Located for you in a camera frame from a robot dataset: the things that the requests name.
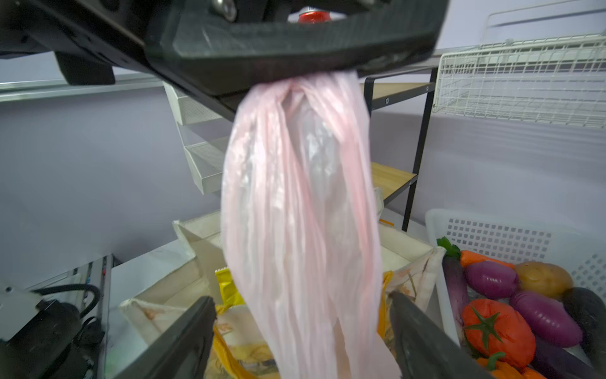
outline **black metal frame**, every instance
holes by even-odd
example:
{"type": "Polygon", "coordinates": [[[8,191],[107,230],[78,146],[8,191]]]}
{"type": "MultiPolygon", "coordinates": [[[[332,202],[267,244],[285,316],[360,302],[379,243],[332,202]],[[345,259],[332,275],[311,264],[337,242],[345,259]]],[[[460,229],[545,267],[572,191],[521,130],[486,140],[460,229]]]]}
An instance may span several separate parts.
{"type": "Polygon", "coordinates": [[[408,230],[408,222],[410,221],[410,214],[413,209],[413,201],[415,200],[416,184],[417,179],[419,177],[419,169],[421,168],[421,158],[423,157],[423,149],[425,148],[425,139],[427,138],[427,128],[429,126],[429,119],[431,117],[431,107],[433,106],[433,95],[436,88],[437,78],[437,67],[421,67],[418,69],[406,70],[401,72],[388,72],[380,75],[371,75],[368,76],[364,81],[364,100],[366,101],[366,107],[368,108],[368,114],[370,116],[372,116],[373,110],[387,107],[397,102],[401,102],[417,97],[419,95],[423,95],[424,93],[427,94],[427,98],[425,99],[425,109],[423,111],[423,118],[421,119],[421,131],[419,132],[419,141],[417,143],[415,163],[413,165],[412,171],[415,176],[411,180],[406,182],[402,187],[398,188],[394,193],[389,195],[384,201],[385,204],[388,204],[390,201],[398,197],[398,195],[400,195],[406,188],[410,188],[410,190],[408,191],[408,199],[406,200],[406,209],[404,211],[404,222],[402,223],[402,230],[404,231],[408,230]],[[428,69],[431,69],[431,77],[429,80],[430,83],[428,83],[427,86],[415,87],[407,91],[398,92],[390,96],[384,96],[382,98],[373,100],[375,80],[389,78],[391,76],[423,72],[427,71],[428,69]]]}

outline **metal shelf rack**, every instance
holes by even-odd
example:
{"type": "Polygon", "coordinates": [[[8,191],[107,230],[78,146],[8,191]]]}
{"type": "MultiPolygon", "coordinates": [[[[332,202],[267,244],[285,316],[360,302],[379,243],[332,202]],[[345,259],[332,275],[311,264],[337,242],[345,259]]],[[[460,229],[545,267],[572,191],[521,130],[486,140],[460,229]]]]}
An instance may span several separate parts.
{"type": "Polygon", "coordinates": [[[427,127],[429,126],[437,77],[437,67],[420,67],[403,72],[388,72],[380,75],[371,75],[368,76],[364,81],[364,84],[361,85],[370,116],[372,116],[372,111],[374,110],[412,99],[425,93],[427,94],[412,173],[372,163],[373,183],[383,189],[385,205],[398,197],[406,188],[410,188],[408,191],[408,199],[406,200],[406,209],[404,211],[404,222],[402,223],[402,230],[404,231],[408,229],[408,222],[410,221],[410,214],[415,199],[416,182],[419,176],[419,169],[421,168],[421,158],[423,157],[423,149],[427,137],[427,127]],[[423,73],[429,70],[431,70],[431,77],[428,83],[375,83],[377,79],[411,73],[423,73]]]}

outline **yellow snack package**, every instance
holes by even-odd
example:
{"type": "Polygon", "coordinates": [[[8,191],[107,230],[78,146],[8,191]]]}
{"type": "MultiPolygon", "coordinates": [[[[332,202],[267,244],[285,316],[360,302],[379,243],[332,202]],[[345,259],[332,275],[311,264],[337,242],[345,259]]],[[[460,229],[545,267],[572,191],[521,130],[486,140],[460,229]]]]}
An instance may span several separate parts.
{"type": "Polygon", "coordinates": [[[219,281],[219,290],[221,291],[221,298],[223,299],[224,306],[232,307],[245,304],[244,299],[238,292],[238,289],[231,278],[229,268],[225,267],[219,269],[215,271],[215,275],[219,281]]]}

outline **potato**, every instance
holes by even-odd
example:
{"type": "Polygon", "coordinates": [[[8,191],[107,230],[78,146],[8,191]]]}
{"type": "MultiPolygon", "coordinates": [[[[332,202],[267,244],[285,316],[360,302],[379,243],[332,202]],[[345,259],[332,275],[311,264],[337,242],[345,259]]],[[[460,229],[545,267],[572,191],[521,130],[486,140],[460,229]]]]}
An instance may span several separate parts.
{"type": "Polygon", "coordinates": [[[562,293],[573,287],[570,274],[555,264],[543,262],[525,262],[516,266],[520,278],[519,288],[540,293],[560,300],[562,293]]]}

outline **screw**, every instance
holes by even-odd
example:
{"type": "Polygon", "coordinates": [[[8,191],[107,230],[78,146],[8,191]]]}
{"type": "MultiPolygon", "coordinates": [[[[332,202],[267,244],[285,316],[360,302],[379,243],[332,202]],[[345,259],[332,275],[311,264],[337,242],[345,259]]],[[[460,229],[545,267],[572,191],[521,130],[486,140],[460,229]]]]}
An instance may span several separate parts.
{"type": "Polygon", "coordinates": [[[223,17],[229,21],[236,21],[238,15],[238,8],[234,0],[212,0],[213,8],[223,17]]]}

